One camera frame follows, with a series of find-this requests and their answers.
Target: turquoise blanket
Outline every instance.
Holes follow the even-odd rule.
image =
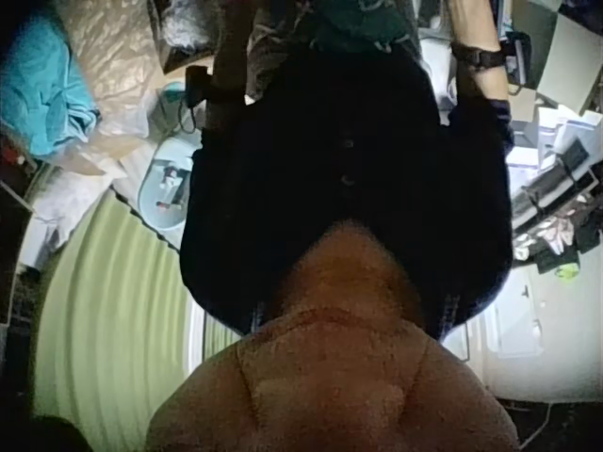
[[[100,113],[60,21],[34,14],[13,42],[2,70],[0,121],[37,158],[88,141]]]

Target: box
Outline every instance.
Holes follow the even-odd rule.
[[[603,67],[603,37],[559,14],[559,3],[513,0],[513,28],[531,39],[525,89],[581,115],[593,98]]]

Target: person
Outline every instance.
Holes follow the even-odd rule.
[[[192,296],[244,337],[160,408],[148,450],[518,450],[438,342],[512,261],[488,0],[447,0],[446,126],[408,2],[260,3],[220,2],[180,250]]]

